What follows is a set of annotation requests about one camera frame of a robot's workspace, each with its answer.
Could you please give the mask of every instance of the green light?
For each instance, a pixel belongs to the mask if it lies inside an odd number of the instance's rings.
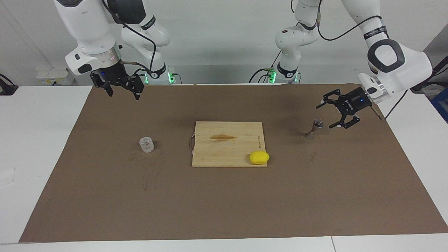
[[[276,82],[276,77],[277,77],[277,73],[275,71],[271,72],[271,76],[269,77],[269,82],[270,83],[275,83]]]
[[[176,79],[174,78],[174,76],[170,73],[168,73],[168,78],[169,78],[169,83],[173,84],[176,82]]]

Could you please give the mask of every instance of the cutting board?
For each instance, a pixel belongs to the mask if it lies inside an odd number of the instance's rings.
[[[267,167],[249,155],[266,151],[261,122],[196,122],[193,167]]]

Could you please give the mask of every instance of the table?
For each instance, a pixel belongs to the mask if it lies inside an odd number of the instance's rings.
[[[0,230],[0,243],[16,243],[20,238],[90,89],[91,87],[21,87],[14,96],[0,99],[0,107],[5,108],[0,111],[0,118],[4,118],[0,121],[0,127],[8,132],[0,136],[0,143],[8,143],[0,145],[0,153],[2,153],[0,162],[2,168],[16,168],[15,183],[0,188],[2,202],[0,226],[6,227]],[[381,103],[382,111],[386,113],[398,97]],[[448,156],[444,153],[444,149],[448,145],[448,125],[423,95],[412,93],[403,99],[388,119],[388,123],[441,215],[447,221],[448,185],[445,181],[448,178],[448,170],[445,167]],[[444,241],[448,240],[447,237],[446,234],[371,238],[322,237],[312,238],[309,241],[313,241],[317,249],[320,244],[326,244],[326,248],[330,249],[328,251],[332,251],[333,243],[341,249],[349,249],[350,244],[368,244],[378,239],[397,242],[397,244],[401,241],[403,244],[410,244],[407,241],[416,240],[424,243],[433,239],[436,244],[440,244],[440,251],[442,251],[446,246]],[[300,244],[305,240],[308,238],[297,238]],[[257,239],[241,242],[255,244],[260,241]],[[283,244],[287,246],[281,239],[263,239],[263,241],[273,243],[280,241],[281,247]],[[142,243],[152,246],[154,241]],[[107,242],[101,244],[105,246],[104,248],[107,247]],[[197,244],[205,244],[205,242],[197,241]],[[26,249],[23,244],[6,247],[2,245],[0,249],[14,249],[17,246]]]

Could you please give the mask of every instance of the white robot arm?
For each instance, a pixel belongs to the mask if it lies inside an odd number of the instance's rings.
[[[373,103],[380,103],[393,95],[410,89],[431,77],[433,70],[431,62],[423,52],[417,52],[389,38],[387,28],[381,22],[380,18],[380,0],[341,0],[353,20],[359,25],[364,40],[369,48],[367,58],[373,76],[368,74],[359,74],[358,79],[362,84],[348,94],[341,95],[340,90],[334,90],[323,96],[323,103],[333,104],[342,115],[339,122],[330,126],[330,128],[341,126],[349,128],[359,122],[356,112]],[[314,39],[316,28],[320,25],[320,4],[322,0],[299,0],[296,8],[296,18],[302,28],[297,43],[288,42],[288,46],[279,48],[282,50],[282,58],[277,69],[281,73],[286,73],[286,79],[291,79],[291,72],[297,70],[300,54],[297,52],[297,46],[307,44],[311,39],[304,40],[308,36]],[[316,25],[309,27],[312,22],[311,17],[317,14]],[[288,28],[285,34],[294,34],[294,29]],[[284,40],[288,36],[277,35],[276,41]],[[291,52],[296,54],[296,61],[291,60]],[[338,99],[329,99],[329,96],[337,95]],[[352,120],[346,122],[347,116],[353,116]]]
[[[69,68],[81,75],[90,72],[90,77],[96,87],[106,90],[112,96],[111,86],[120,86],[134,93],[139,99],[144,85],[137,73],[128,75],[124,68],[121,55],[116,46],[116,40],[111,34],[108,22],[109,13],[117,23],[132,26],[137,33],[122,31],[123,40],[142,54],[145,65],[150,69],[147,73],[152,79],[168,80],[166,65],[161,55],[155,52],[154,45],[165,46],[169,43],[169,34],[165,28],[155,22],[155,17],[149,11],[146,0],[108,0],[108,7],[102,0],[54,0],[56,9],[69,33],[76,39],[78,47],[69,53],[65,59]]]

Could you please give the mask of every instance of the brown mat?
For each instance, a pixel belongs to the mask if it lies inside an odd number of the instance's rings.
[[[328,129],[314,107],[337,87],[355,85],[94,88],[20,242],[448,232],[387,123]],[[269,167],[192,168],[196,121],[263,122]]]

